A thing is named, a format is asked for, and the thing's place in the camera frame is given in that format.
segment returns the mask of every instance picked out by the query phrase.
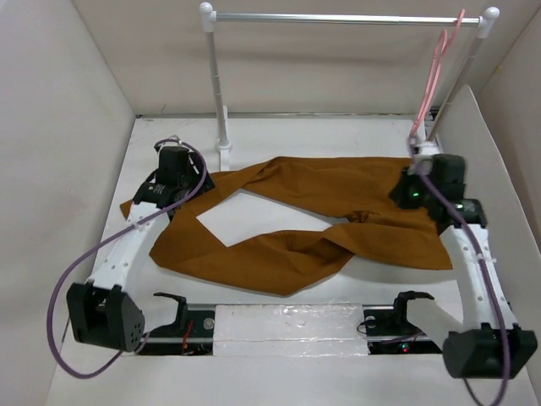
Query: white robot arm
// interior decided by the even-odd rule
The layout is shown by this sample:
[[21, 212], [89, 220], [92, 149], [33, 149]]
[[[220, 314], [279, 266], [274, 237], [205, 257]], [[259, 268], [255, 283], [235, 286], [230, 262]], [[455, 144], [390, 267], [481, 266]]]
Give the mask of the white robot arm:
[[[537, 340], [534, 332], [519, 327], [505, 299], [490, 253], [483, 207], [478, 200], [464, 198], [466, 164], [460, 156], [440, 154], [432, 142], [422, 143], [415, 151], [413, 162], [418, 167], [415, 171], [411, 167], [402, 170], [390, 197], [406, 210], [421, 206], [428, 209], [451, 258], [463, 317], [462, 323], [457, 321], [427, 293], [405, 292], [395, 299], [391, 318], [396, 324], [415, 326], [426, 334], [442, 350], [445, 367], [455, 378], [501, 378], [507, 342], [512, 378], [537, 349]], [[418, 171], [429, 179], [435, 192], [416, 174]], [[441, 194], [449, 205], [442, 204], [434, 193]], [[464, 222], [458, 222], [451, 209]], [[506, 340], [502, 340], [503, 331]]]
[[137, 297], [139, 271], [176, 207], [214, 184], [208, 174], [201, 178], [205, 173], [202, 158], [187, 148], [156, 149], [159, 166], [139, 187], [127, 218], [127, 225], [135, 230], [117, 240], [85, 283], [74, 283], [68, 290], [69, 317], [74, 337], [81, 343], [130, 352], [139, 346], [144, 333], [179, 324], [184, 318], [183, 297], [164, 293]]

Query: metal bar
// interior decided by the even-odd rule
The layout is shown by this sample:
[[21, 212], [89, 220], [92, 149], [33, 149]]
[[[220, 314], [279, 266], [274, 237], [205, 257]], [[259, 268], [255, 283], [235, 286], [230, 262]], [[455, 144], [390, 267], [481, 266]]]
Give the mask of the metal bar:
[[[216, 21], [252, 23], [328, 23], [353, 25], [437, 25], [454, 26], [456, 18], [450, 17], [401, 17], [393, 15], [339, 15], [339, 14], [261, 14], [216, 13]], [[478, 27], [479, 17], [462, 19], [462, 27]]]
[[472, 44], [467, 50], [466, 58], [464, 59], [464, 62], [462, 63], [462, 67], [460, 69], [458, 76], [456, 77], [455, 83], [451, 87], [451, 90], [447, 94], [447, 97], [442, 103], [440, 111], [438, 112], [438, 115], [436, 116], [434, 125], [432, 126], [432, 129], [430, 130], [428, 141], [434, 140], [436, 136], [436, 131], [438, 127], [440, 126], [441, 119], [447, 113], [448, 107], [453, 103], [456, 93], [458, 93], [458, 91], [466, 83], [467, 72], [472, 66], [473, 60], [477, 57], [478, 50], [481, 47], [481, 44], [483, 44], [483, 40], [484, 38], [478, 38], [478, 37], [473, 38]]
[[218, 119], [218, 144], [228, 143], [226, 130], [226, 116], [224, 114], [223, 99], [221, 98], [220, 75], [218, 74], [218, 62], [216, 61], [216, 46], [214, 44], [214, 32], [206, 32], [206, 44], [209, 49], [210, 80], [216, 104], [216, 117]]

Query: table surface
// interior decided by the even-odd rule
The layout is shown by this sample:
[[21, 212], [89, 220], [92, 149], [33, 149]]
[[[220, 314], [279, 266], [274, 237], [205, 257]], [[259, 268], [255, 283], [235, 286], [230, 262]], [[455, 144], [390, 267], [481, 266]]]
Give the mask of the table surface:
[[[232, 169], [275, 156], [406, 156], [409, 118], [235, 118], [229, 120]], [[218, 170], [216, 121], [206, 118], [139, 118], [129, 142], [103, 236], [124, 220], [118, 206], [130, 199], [156, 167], [157, 140], [177, 134], [198, 148], [211, 172]], [[335, 220], [273, 200], [238, 192], [199, 220], [225, 245], [281, 229], [321, 230]], [[100, 263], [110, 248], [102, 250]], [[355, 257], [341, 272], [296, 294], [279, 297], [209, 283], [161, 269], [147, 260], [143, 293], [167, 291], [191, 304], [322, 305], [390, 304], [398, 292], [431, 293], [460, 313], [451, 271], [387, 266]], [[451, 379], [439, 355], [314, 356], [303, 350], [261, 356], [253, 348], [235, 356], [137, 357], [126, 355], [101, 376], [78, 381], [57, 368], [47, 404], [473, 404], [461, 381]], [[76, 343], [68, 332], [62, 350], [81, 371], [103, 364], [111, 352]], [[473, 383], [482, 400], [492, 400], [499, 382]], [[509, 386], [505, 403], [537, 404], [526, 370]]]

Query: brown fabric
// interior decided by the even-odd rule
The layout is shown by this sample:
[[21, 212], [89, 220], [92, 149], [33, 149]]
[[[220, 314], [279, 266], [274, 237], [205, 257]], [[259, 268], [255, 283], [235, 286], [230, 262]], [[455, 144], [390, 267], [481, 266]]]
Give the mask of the brown fabric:
[[[157, 265], [192, 277], [280, 295], [340, 271], [353, 255], [398, 266], [451, 269], [426, 210], [400, 210], [388, 198], [409, 162], [278, 157], [239, 171], [214, 173], [216, 188], [177, 211], [150, 256]], [[261, 234], [227, 248], [196, 216], [241, 188], [349, 222], [322, 232]], [[122, 205], [124, 216], [129, 205]]]

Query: purple cable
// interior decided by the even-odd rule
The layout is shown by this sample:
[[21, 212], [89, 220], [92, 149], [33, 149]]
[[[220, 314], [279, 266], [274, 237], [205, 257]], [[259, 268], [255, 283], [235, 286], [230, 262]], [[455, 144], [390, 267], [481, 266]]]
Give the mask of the purple cable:
[[[419, 141], [416, 134], [410, 135], [408, 137], [408, 149], [410, 151], [410, 155], [414, 155], [413, 145], [417, 144]], [[479, 242], [475, 238], [475, 234], [473, 233], [472, 229], [467, 224], [466, 220], [464, 220], [464, 217], [456, 210], [456, 208], [450, 203], [438, 190], [438, 188], [435, 187], [435, 185], [432, 183], [432, 181], [429, 179], [428, 176], [426, 176], [424, 173], [419, 172], [419, 177], [423, 181], [426, 188], [429, 190], [429, 192], [435, 196], [436, 199], [440, 201], [440, 203], [447, 209], [447, 212], [451, 215], [451, 217], [457, 221], [461, 226], [462, 230], [464, 230], [464, 233], [466, 234], [467, 238], [470, 240], [473, 246], [473, 250], [475, 251], [475, 255], [478, 257], [478, 263], [479, 267], [481, 268], [481, 275], [483, 276], [484, 285], [487, 288], [487, 292], [489, 293], [489, 299], [490, 303], [492, 304], [492, 308], [494, 309], [494, 312], [496, 314], [496, 320], [498, 321], [498, 327], [500, 328], [500, 335], [501, 335], [501, 342], [503, 347], [503, 355], [504, 355], [504, 370], [503, 370], [503, 376], [501, 377], [501, 385], [500, 389], [498, 391], [498, 394], [496, 395], [495, 400], [490, 404], [490, 406], [497, 406], [501, 403], [505, 396], [505, 391], [507, 390], [507, 385], [509, 383], [510, 375], [511, 375], [511, 351], [509, 347], [509, 338], [507, 337], [507, 330], [505, 329], [505, 320], [504, 316], [501, 313], [500, 304], [498, 303], [498, 298], [496, 297], [496, 292], [494, 291], [494, 287], [492, 286], [492, 282], [490, 281], [490, 275], [489, 275], [489, 268], [487, 267], [487, 264], [485, 262], [484, 256], [483, 256], [483, 250], [481, 249], [481, 245], [479, 245]]]
[[[180, 205], [185, 203], [187, 200], [190, 200], [192, 197], [194, 197], [199, 192], [199, 189], [201, 189], [201, 186], [203, 186], [206, 175], [208, 173], [207, 168], [206, 168], [205, 159], [203, 158], [201, 153], [199, 151], [197, 151], [195, 148], [193, 148], [190, 144], [186, 144], [185, 142], [183, 142], [182, 145], [188, 147], [190, 150], [195, 152], [201, 158], [201, 161], [203, 162], [203, 172], [201, 174], [201, 179], [199, 180], [197, 185], [194, 187], [194, 189], [190, 193], [188, 193], [186, 196], [184, 196], [181, 200], [176, 201], [175, 203], [173, 203], [173, 204], [171, 204], [171, 205], [169, 205], [167, 207], [164, 207], [163, 209], [157, 211], [156, 213], [145, 217], [144, 219], [138, 221], [137, 224], [143, 225], [146, 222], [149, 222], [150, 220], [160, 216], [163, 213], [167, 213], [170, 210], [176, 209], [177, 207], [179, 207]], [[109, 368], [112, 365], [112, 363], [115, 362], [118, 359], [118, 357], [120, 357], [122, 351], [119, 351], [118, 353], [116, 353], [110, 360], [107, 361], [107, 363], [105, 365], [103, 365], [100, 369], [95, 370], [94, 372], [91, 372], [90, 374], [80, 373], [80, 372], [74, 370], [71, 366], [69, 366], [66, 363], [66, 361], [63, 360], [62, 355], [60, 354], [60, 351], [58, 350], [58, 347], [57, 347], [56, 343], [54, 342], [54, 336], [53, 336], [53, 331], [52, 331], [52, 317], [54, 315], [54, 307], [55, 307], [55, 304], [57, 303], [58, 295], [60, 294], [60, 289], [63, 286], [63, 284], [66, 282], [66, 279], [68, 279], [69, 274], [78, 265], [80, 265], [81, 262], [83, 262], [84, 260], [86, 260], [90, 256], [93, 256], [93, 254], [95, 254], [101, 247], [104, 247], [105, 245], [111, 243], [115, 239], [118, 239], [118, 238], [122, 237], [124, 234], [129, 233], [133, 229], [135, 229], [135, 225], [132, 224], [130, 226], [127, 226], [125, 229], [123, 229], [123, 230], [119, 231], [118, 233], [112, 235], [108, 239], [104, 239], [98, 245], [96, 245], [95, 247], [93, 247], [90, 250], [86, 251], [82, 256], [77, 258], [74, 261], [73, 264], [68, 266], [68, 268], [63, 272], [61, 277], [58, 279], [58, 282], [55, 285], [54, 289], [52, 290], [51, 299], [49, 300], [49, 305], [47, 307], [47, 315], [46, 315], [47, 343], [49, 344], [49, 349], [51, 350], [51, 354], [54, 357], [54, 359], [58, 362], [58, 364], [62, 367], [63, 370], [65, 370], [71, 376], [73, 376], [75, 378], [90, 379], [90, 378], [93, 378], [95, 376], [100, 375], [104, 370]]]

